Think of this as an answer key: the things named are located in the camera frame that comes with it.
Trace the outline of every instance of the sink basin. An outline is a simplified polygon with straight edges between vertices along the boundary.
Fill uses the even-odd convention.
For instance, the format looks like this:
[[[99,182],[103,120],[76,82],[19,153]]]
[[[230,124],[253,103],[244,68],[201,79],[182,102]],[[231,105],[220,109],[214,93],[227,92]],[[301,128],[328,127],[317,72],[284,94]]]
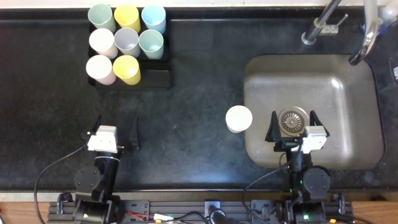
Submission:
[[[311,153],[314,165],[368,169],[379,163],[384,140],[373,72],[365,62],[351,66],[348,58],[265,55],[246,65],[244,105],[253,115],[245,132],[246,150],[256,164],[279,165],[281,152],[264,140],[273,111],[282,120],[281,133],[291,136],[309,125],[311,110],[330,132],[323,149]]]

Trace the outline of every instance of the white wall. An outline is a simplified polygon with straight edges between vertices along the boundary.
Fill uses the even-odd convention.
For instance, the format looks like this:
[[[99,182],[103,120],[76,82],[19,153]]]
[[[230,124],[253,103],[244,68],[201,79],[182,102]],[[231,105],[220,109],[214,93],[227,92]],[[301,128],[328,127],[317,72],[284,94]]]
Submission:
[[[377,0],[385,6],[391,0]],[[143,7],[160,4],[165,7],[229,7],[229,6],[326,6],[330,0],[0,0],[0,8],[91,7],[106,3],[116,7],[123,3]],[[363,0],[343,0],[340,6],[362,6]]]

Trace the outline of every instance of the yellow cup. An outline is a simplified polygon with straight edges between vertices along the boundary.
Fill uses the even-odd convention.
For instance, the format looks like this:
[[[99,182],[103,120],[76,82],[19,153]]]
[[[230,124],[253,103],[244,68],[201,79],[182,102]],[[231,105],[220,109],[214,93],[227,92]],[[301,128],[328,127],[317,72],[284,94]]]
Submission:
[[[118,57],[113,63],[113,72],[128,85],[135,85],[141,79],[138,61],[130,55]]]
[[[137,33],[141,30],[139,13],[135,5],[125,4],[117,7],[114,18],[122,28],[132,28]]]

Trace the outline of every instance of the black countertop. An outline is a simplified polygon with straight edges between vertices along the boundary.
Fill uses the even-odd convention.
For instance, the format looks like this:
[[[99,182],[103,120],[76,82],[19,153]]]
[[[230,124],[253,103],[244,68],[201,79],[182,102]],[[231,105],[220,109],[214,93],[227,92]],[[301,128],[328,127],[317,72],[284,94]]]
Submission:
[[[85,11],[3,11],[0,190],[32,190],[44,167],[84,143],[80,132],[99,114],[122,132],[139,118],[142,149],[121,159],[115,190],[241,189],[272,170],[250,160],[244,133],[231,133],[224,121],[230,107],[244,104],[246,64],[265,54],[350,54],[362,42],[364,17],[362,9],[349,12],[337,36],[306,46],[300,36],[319,9],[170,9],[172,89],[124,91],[87,82]],[[366,59],[375,73],[386,156],[374,169],[332,170],[335,190],[398,187],[398,86],[391,72],[397,38],[398,30],[390,30]],[[40,188],[73,190],[76,170],[94,158],[88,151],[71,156],[45,173]],[[287,177],[273,175],[257,188],[287,190]]]

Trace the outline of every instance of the cup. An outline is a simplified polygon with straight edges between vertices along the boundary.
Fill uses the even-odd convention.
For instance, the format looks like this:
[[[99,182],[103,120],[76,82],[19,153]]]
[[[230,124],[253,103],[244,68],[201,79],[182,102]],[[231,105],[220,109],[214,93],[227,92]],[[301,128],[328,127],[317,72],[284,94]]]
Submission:
[[[163,36],[156,30],[145,30],[139,36],[139,46],[150,59],[160,59],[163,56]]]
[[[114,32],[116,24],[114,23],[112,9],[105,4],[97,4],[88,11],[88,20],[94,24],[97,29],[105,28]]]
[[[104,85],[110,85],[116,80],[112,70],[112,62],[104,55],[95,55],[86,64],[87,74]]]
[[[135,85],[141,79],[138,61],[130,55],[118,57],[113,63],[113,72],[128,85]]]
[[[132,28],[119,29],[114,34],[114,44],[124,55],[138,57],[141,50],[138,45],[138,34]]]
[[[162,6],[146,6],[141,17],[148,29],[157,30],[161,34],[166,31],[166,11]]]
[[[115,58],[118,54],[118,48],[114,44],[114,36],[112,32],[105,28],[94,30],[88,39],[90,46],[100,55],[108,58]]]
[[[225,116],[228,129],[233,133],[240,133],[250,127],[253,116],[245,106],[231,107]]]
[[[137,33],[141,30],[138,9],[132,4],[117,7],[114,11],[114,18],[122,28],[132,28]]]

